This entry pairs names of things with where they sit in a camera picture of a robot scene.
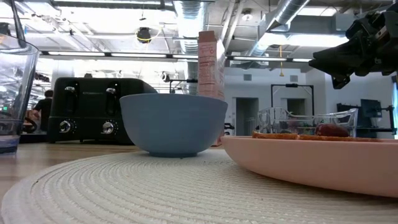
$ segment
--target toaster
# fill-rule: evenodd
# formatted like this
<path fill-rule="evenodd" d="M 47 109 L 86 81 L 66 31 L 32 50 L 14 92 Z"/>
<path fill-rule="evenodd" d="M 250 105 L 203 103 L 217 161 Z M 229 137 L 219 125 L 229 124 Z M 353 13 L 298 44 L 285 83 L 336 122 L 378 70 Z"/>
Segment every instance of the toaster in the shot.
<path fill-rule="evenodd" d="M 58 78 L 47 131 L 49 142 L 90 139 L 133 144 L 124 129 L 119 99 L 140 93 L 157 91 L 136 78 Z"/>

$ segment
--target round placemat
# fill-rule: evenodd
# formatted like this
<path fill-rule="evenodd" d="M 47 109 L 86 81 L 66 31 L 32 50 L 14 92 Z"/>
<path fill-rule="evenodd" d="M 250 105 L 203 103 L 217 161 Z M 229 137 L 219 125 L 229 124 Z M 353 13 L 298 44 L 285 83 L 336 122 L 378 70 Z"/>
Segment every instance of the round placemat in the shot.
<path fill-rule="evenodd" d="M 398 200 L 263 177 L 222 150 L 184 159 L 138 152 L 45 169 L 8 191 L 1 215 L 5 224 L 398 223 Z"/>

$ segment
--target plate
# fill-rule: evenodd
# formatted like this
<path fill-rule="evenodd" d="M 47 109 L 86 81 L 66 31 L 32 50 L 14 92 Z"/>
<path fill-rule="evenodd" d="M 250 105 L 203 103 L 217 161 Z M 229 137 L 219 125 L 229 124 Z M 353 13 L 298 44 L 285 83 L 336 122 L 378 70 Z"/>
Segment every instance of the plate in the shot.
<path fill-rule="evenodd" d="M 398 143 L 222 137 L 240 166 L 298 184 L 398 197 Z"/>

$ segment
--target ceiling duct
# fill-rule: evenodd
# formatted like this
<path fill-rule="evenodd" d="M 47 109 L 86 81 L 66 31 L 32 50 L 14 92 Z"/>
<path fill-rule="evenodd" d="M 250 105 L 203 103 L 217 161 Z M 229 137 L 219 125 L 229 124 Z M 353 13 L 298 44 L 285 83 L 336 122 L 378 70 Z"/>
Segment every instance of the ceiling duct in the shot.
<path fill-rule="evenodd" d="M 175 1 L 175 11 L 178 19 L 178 36 L 193 37 L 194 40 L 180 41 L 181 49 L 184 54 L 198 54 L 198 33 L 205 27 L 205 14 L 207 3 L 201 1 Z M 198 78 L 198 63 L 187 62 L 184 68 L 186 79 Z M 188 85 L 188 93 L 196 94 L 196 85 Z"/>
<path fill-rule="evenodd" d="M 255 57 L 262 56 L 269 46 L 269 31 L 276 28 L 282 31 L 288 31 L 290 29 L 290 22 L 292 22 L 294 17 L 297 16 L 309 1 L 310 0 L 280 0 L 277 9 L 263 17 L 263 23 L 259 29 L 262 29 L 264 33 L 246 55 Z"/>

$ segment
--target toaster knob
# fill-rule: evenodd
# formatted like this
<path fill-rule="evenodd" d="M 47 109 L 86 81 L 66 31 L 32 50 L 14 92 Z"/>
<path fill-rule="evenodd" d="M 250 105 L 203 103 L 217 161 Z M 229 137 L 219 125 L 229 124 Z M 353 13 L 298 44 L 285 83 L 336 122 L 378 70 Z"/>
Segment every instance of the toaster knob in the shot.
<path fill-rule="evenodd" d="M 75 87 L 67 86 L 67 87 L 65 87 L 65 91 L 69 91 L 69 92 L 74 93 L 75 92 Z"/>
<path fill-rule="evenodd" d="M 62 121 L 60 123 L 60 133 L 67 133 L 71 130 L 72 126 L 69 121 Z"/>
<path fill-rule="evenodd" d="M 107 121 L 102 125 L 102 133 L 103 134 L 112 134 L 114 130 L 113 123 Z"/>

